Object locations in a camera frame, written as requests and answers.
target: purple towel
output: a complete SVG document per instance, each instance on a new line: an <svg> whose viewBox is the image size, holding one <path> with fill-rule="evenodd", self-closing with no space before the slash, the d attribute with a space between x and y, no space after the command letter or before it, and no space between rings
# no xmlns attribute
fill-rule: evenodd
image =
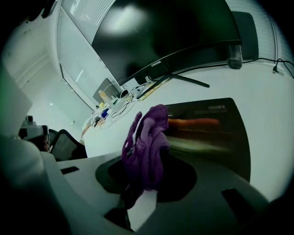
<svg viewBox="0 0 294 235"><path fill-rule="evenodd" d="M168 113L164 105L152 107L142 118L136 132L136 143L133 145L133 134L141 117L142 113L139 112L131 125L122 150L122 161L130 179L126 195L123 196L127 209L135 204L143 189L159 189L164 174L159 150L170 147L163 134L169 126ZM133 153L128 158L127 153L131 148Z"/></svg>

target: black chair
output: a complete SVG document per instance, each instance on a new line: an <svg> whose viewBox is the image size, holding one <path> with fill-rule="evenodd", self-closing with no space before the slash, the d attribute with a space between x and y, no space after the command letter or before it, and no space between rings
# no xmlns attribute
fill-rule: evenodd
<svg viewBox="0 0 294 235"><path fill-rule="evenodd" d="M66 130L60 130L53 141L51 140L51 145L50 153L57 162L87 158L85 146L76 141Z"/></svg>
<svg viewBox="0 0 294 235"><path fill-rule="evenodd" d="M49 129L50 143L52 143L54 141L57 134L58 134L58 131L53 130L53 129Z"/></svg>

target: white desk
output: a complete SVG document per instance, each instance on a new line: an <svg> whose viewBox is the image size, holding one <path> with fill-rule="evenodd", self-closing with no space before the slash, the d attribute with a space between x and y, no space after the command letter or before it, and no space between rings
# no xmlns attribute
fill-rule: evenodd
<svg viewBox="0 0 294 235"><path fill-rule="evenodd" d="M205 88L172 79L138 102L117 123L90 127L84 135L88 157L121 152L135 115L157 104L231 97L243 119L250 146L251 185L268 200L280 196L294 169L294 79L272 73L272 65L243 64L241 70L215 67L182 74L210 84Z"/></svg>

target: cable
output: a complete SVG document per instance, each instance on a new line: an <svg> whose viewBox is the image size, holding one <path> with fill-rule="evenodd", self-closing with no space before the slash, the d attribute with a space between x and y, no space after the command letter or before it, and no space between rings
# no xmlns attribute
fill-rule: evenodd
<svg viewBox="0 0 294 235"><path fill-rule="evenodd" d="M149 75L147 75L148 76L148 78L151 80L151 81L153 81L153 82L157 82L158 80L154 80L154 79L152 79Z"/></svg>
<svg viewBox="0 0 294 235"><path fill-rule="evenodd" d="M109 84L107 87L109 87L109 86L111 86L111 85L113 86L113 84L111 83L111 84ZM103 92L106 90L107 87L104 88Z"/></svg>
<svg viewBox="0 0 294 235"><path fill-rule="evenodd" d="M99 113L94 113L94 115L92 116L92 123L90 124L92 127L95 125L95 121L93 120L93 117L95 115L99 115L99 114L100 114L100 112Z"/></svg>
<svg viewBox="0 0 294 235"><path fill-rule="evenodd" d="M290 72L290 69L287 67L287 65L285 64L285 62L284 61L282 61L283 62L283 64L284 64L284 66L288 69L288 71L289 71L289 73L291 74L291 76L293 77L293 74Z"/></svg>
<svg viewBox="0 0 294 235"><path fill-rule="evenodd" d="M271 19L271 16L270 14L267 12L267 17L268 19L270 20L270 23L271 23L271 30L272 30L272 34L273 34L273 38L274 38L274 45L275 45L275 59L276 59L276 35L275 35L275 30L274 30L274 26L273 26L273 23L272 23L272 19Z"/></svg>
<svg viewBox="0 0 294 235"><path fill-rule="evenodd" d="M122 114L122 113L125 111L125 109L127 108L127 106L128 106L129 103L130 103L130 102L124 104L124 105L123 105L123 106L122 106L117 112L114 112L114 113L111 115L111 118L115 118L116 116L119 116L120 114Z"/></svg>
<svg viewBox="0 0 294 235"><path fill-rule="evenodd" d="M128 111L126 111L126 112L124 112L123 114L119 115L119 117L118 117L116 120L114 120L113 123L118 122L118 121L119 121L124 115L126 115L126 114L127 114L127 113L128 113L133 107L134 107L134 105L138 102L138 100L131 101L131 102L129 102L129 103L132 103L132 102L134 102L133 106L132 106L131 108L129 108Z"/></svg>
<svg viewBox="0 0 294 235"><path fill-rule="evenodd" d="M283 63L289 63L291 64L293 67L294 67L294 64L290 61L284 61L282 60L281 58L278 59L278 60L271 60L271 59L267 59L267 58L257 58L255 60L251 60L251 61L246 61L246 62L243 62L242 64L246 64L246 63L251 63L251 62L254 62L254 61L258 61L258 60L266 60L266 61L271 61L271 62L278 62L278 61L281 61ZM179 75L181 73L185 73L185 72L188 72L188 71L191 71L191 70L194 70L194 69L200 69L200 68L209 68L209 67L220 67L220 66L225 66L227 64L216 64L216 65L208 65L208 66L202 66L202 67L197 67L197 68L190 68L190 69L187 69L185 71L182 71L182 72L179 72L179 73L176 73L176 75Z"/></svg>

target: monitor stand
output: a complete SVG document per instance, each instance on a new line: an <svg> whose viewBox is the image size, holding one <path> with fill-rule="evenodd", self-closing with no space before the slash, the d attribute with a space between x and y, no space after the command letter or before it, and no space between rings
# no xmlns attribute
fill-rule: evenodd
<svg viewBox="0 0 294 235"><path fill-rule="evenodd" d="M154 83L151 87L149 87L146 91L144 91L142 94L140 94L137 99L140 99L142 96L144 96L148 91L152 90L154 87L158 86L161 82L165 81L166 79L168 78L175 78L175 79L179 79L179 80L183 80L183 81L186 81L186 82L190 82L190 83L195 83L197 85L200 85L200 86L204 86L204 87L207 87L209 88L210 86L206 83L203 83L203 82L199 82L197 80L194 80L194 79L190 79L190 78L185 78L183 76L179 76L179 75L176 75L176 74L167 74L167 75L164 75L160 80L156 81L156 83Z"/></svg>

